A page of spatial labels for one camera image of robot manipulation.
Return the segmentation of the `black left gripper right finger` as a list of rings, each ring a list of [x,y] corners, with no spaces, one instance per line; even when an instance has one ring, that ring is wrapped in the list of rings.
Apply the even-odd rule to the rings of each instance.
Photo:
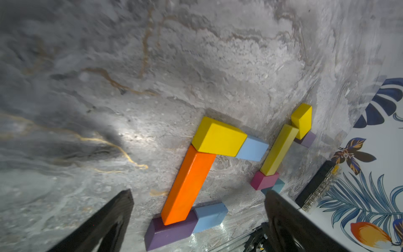
[[[264,206],[268,217],[268,222],[264,224],[264,232],[275,252],[297,252],[296,242],[305,252],[347,251],[277,192],[267,192]]]

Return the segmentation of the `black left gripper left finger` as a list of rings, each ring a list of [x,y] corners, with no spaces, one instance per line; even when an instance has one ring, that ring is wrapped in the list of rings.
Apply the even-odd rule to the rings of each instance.
[[[130,222],[134,201],[131,190],[118,193],[51,252],[119,252]]]

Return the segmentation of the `teal block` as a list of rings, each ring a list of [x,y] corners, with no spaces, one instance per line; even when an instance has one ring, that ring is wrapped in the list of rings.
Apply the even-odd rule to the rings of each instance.
[[[268,191],[275,191],[278,194],[280,194],[281,190],[283,189],[285,183],[283,182],[283,180],[281,180],[280,178],[277,179],[277,181],[275,182],[274,186],[266,188],[266,189],[262,189],[261,192],[266,195]]]

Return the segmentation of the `light blue square block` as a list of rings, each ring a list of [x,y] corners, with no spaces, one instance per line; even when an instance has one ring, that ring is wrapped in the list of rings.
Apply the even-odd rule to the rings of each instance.
[[[248,135],[236,158],[260,162],[268,148],[269,145],[265,141]]]

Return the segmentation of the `long yellow block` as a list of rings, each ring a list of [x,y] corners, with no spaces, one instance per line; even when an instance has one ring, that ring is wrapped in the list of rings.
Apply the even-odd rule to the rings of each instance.
[[[299,133],[299,129],[291,125],[284,125],[276,138],[263,166],[260,169],[265,176],[274,175],[288,152],[295,137]]]

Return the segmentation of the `orange block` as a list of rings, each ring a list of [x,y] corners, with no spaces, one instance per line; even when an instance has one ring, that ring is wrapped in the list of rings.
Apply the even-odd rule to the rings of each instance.
[[[189,147],[162,209],[165,226],[186,220],[215,158],[215,154]]]

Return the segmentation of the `magenta block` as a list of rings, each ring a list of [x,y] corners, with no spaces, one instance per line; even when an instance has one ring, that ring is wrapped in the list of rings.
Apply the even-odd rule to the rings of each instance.
[[[256,190],[262,190],[271,188],[275,185],[279,178],[279,173],[276,172],[274,175],[265,176],[262,172],[257,171],[250,183],[250,185]]]

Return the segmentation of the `purple short block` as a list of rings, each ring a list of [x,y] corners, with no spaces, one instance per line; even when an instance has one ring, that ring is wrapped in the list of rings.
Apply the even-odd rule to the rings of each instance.
[[[313,133],[312,131],[309,131],[301,140],[295,138],[294,142],[296,142],[297,144],[300,144],[306,148],[310,148],[316,138],[317,138],[317,135],[315,133]]]

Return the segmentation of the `dark purple block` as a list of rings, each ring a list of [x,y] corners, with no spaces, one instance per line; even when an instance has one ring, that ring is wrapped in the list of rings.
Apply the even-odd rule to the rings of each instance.
[[[149,252],[190,237],[197,221],[196,215],[189,215],[182,222],[165,226],[160,217],[152,219],[144,237],[146,251]]]

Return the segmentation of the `short yellow block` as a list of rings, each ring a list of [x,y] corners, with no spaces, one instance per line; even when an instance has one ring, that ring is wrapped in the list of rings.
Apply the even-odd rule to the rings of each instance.
[[[291,115],[292,125],[299,129],[296,136],[298,140],[302,140],[312,128],[312,106],[301,104]]]
[[[198,152],[235,157],[247,136],[236,127],[203,117],[192,145]]]

